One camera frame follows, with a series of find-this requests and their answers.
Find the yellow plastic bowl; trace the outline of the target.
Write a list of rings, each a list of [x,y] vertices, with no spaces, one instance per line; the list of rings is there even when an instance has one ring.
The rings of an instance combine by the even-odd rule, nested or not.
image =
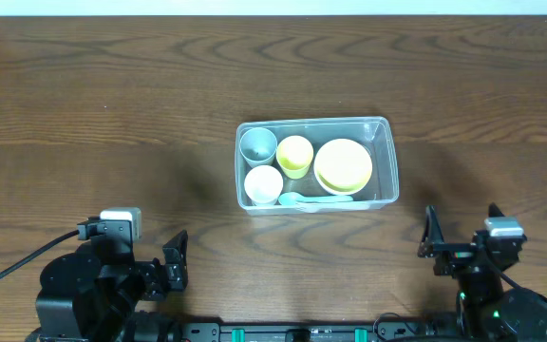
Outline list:
[[[316,153],[313,171],[322,179],[343,190],[350,189],[373,175],[373,161],[368,150],[349,139],[326,142]]]

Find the grey plastic cup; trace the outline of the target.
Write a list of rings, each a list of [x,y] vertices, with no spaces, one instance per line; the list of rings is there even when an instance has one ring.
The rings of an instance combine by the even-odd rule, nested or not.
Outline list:
[[[249,129],[239,142],[239,151],[252,168],[272,165],[278,146],[275,134],[263,127]]]

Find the white plastic bowl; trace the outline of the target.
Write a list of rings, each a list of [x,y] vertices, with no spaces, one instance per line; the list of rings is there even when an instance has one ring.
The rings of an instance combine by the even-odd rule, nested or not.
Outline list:
[[[330,193],[332,195],[338,195],[338,196],[345,196],[345,195],[350,196],[350,195],[357,194],[358,192],[363,190],[368,184],[368,180],[366,180],[366,181],[364,181],[364,182],[362,182],[358,185],[352,186],[350,189],[343,190],[339,187],[335,187],[335,186],[331,185],[329,182],[322,179],[319,174],[316,174],[315,178],[316,178],[318,184],[325,191],[327,191],[328,193]]]

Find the pink white plastic fork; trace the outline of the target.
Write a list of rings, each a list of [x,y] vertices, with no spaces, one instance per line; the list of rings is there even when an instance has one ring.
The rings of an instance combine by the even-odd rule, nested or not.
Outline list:
[[[333,202],[333,203],[299,203],[297,209],[305,213],[362,211],[368,210],[370,205],[361,201]]]

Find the yellow plastic cup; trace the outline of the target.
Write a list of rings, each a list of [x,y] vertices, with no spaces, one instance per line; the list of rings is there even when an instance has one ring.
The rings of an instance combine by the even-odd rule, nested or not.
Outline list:
[[[283,173],[292,180],[301,179],[308,173],[312,159],[312,144],[302,136],[287,137],[276,149],[277,163]]]

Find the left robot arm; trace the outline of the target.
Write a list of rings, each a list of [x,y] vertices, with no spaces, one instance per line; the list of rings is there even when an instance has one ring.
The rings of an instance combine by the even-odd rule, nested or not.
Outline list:
[[[162,246],[164,261],[137,261],[136,230],[130,218],[91,217],[77,225],[83,244],[52,260],[40,275],[36,341],[181,340],[178,322],[138,313],[136,306],[186,289],[188,233],[182,230]]]

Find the mint green plastic spoon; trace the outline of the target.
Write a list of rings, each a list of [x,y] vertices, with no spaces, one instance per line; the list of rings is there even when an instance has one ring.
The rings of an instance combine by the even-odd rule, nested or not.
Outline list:
[[[283,193],[278,197],[278,202],[281,205],[291,206],[298,205],[299,203],[337,203],[337,202],[351,202],[352,196],[348,195],[329,195],[329,196],[304,196],[297,192]]]

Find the white plastic cup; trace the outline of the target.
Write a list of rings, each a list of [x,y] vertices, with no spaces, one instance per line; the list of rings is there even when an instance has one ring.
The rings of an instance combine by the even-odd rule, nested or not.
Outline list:
[[[253,168],[246,176],[244,190],[256,206],[275,205],[283,189],[281,173],[269,165]]]

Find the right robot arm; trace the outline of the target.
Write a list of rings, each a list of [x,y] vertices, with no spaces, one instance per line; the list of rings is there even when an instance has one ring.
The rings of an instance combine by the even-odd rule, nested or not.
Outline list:
[[[483,228],[466,243],[446,242],[435,208],[425,209],[417,256],[434,260],[436,276],[458,281],[461,334],[488,341],[547,340],[547,299],[519,285],[502,286],[504,272],[519,262],[526,241],[518,220],[494,203]]]

